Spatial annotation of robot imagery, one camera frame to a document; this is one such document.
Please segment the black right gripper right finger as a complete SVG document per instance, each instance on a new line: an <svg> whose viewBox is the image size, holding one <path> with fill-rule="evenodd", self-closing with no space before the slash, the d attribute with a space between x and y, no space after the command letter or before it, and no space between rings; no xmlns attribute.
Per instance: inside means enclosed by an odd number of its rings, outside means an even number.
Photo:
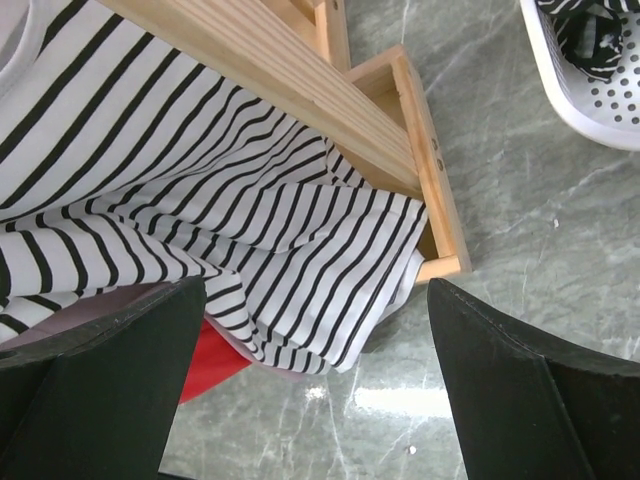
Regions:
<svg viewBox="0 0 640 480"><path fill-rule="evenodd" d="M639 365L513 318L445 279L431 331L470 479L636 479Z"/></svg>

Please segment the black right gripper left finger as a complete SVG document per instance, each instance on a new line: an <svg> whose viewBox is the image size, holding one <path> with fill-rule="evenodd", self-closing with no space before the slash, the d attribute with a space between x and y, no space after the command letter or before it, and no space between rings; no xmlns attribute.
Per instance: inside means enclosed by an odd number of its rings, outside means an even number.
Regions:
<svg viewBox="0 0 640 480"><path fill-rule="evenodd" d="M200 277L1 349L4 479L163 479L204 317Z"/></svg>

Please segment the red tank top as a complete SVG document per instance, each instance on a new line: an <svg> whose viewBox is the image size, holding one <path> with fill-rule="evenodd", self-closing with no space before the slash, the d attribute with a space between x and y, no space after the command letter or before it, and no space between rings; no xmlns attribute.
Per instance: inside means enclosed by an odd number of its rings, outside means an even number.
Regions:
<svg viewBox="0 0 640 480"><path fill-rule="evenodd" d="M204 320L179 403L184 404L208 392L250 363L208 320Z"/></svg>

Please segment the dark striped tank top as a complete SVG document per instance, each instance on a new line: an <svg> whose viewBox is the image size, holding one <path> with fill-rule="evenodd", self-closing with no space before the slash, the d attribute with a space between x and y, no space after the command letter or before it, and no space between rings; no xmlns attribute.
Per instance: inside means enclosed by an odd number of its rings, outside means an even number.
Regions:
<svg viewBox="0 0 640 480"><path fill-rule="evenodd" d="M639 11L638 1L536 1L551 19L563 57L589 78L608 82L622 58L621 14Z"/></svg>

